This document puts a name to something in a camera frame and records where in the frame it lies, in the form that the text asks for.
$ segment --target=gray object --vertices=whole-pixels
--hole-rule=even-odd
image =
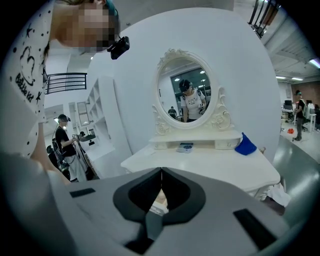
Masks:
[[[65,186],[57,173],[43,171],[32,160],[0,154],[0,162],[1,185],[9,207],[50,254],[139,255],[126,245],[139,239],[143,225],[123,217],[115,207],[114,194],[129,182],[161,172],[160,168]],[[261,251],[258,240],[277,240],[288,230],[280,216],[231,184],[177,169],[164,170],[182,177],[182,182],[185,179],[200,186],[205,202],[188,222],[164,226],[145,256],[252,255]],[[265,236],[253,237],[255,232]]]

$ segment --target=floor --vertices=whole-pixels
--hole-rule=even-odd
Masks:
[[[305,123],[304,126],[309,130],[310,123]],[[291,122],[283,122],[281,127],[284,128],[284,131],[280,133],[281,136],[294,143],[309,156],[311,156],[315,161],[317,161],[318,164],[320,164],[320,132],[302,131],[302,140],[292,141],[293,138],[297,137],[297,127]],[[288,133],[288,129],[290,128],[293,128],[293,134]]]
[[[308,218],[320,192],[320,164],[305,152],[305,149],[308,151],[313,147],[312,140],[316,139],[307,136],[307,132],[302,133],[302,139],[310,141],[309,145],[292,142],[285,136],[280,136],[273,160],[273,166],[284,177],[286,192],[291,196],[283,215],[291,227]]]

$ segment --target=ceiling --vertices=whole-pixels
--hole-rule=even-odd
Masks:
[[[311,59],[316,59],[317,56],[298,28],[281,43],[278,49],[270,59],[275,73],[278,76],[288,78],[284,81],[293,83],[291,81],[292,77],[308,79],[320,76],[320,69],[309,63]]]

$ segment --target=white vanity table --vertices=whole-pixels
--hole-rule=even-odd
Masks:
[[[204,71],[201,74],[206,73],[210,81],[208,108],[202,117],[187,123],[179,122],[167,114],[168,110],[162,104],[165,100],[160,99],[158,88],[162,70],[166,70],[170,62],[182,58],[198,63]],[[261,198],[268,186],[280,182],[279,173],[258,149],[249,155],[235,151],[242,134],[232,124],[224,104],[224,89],[219,86],[216,74],[199,56],[180,49],[169,49],[160,59],[153,86],[155,137],[145,148],[123,161],[122,167],[129,172],[157,167],[179,169],[233,184],[257,199]],[[177,152],[181,142],[193,143],[192,152]]]

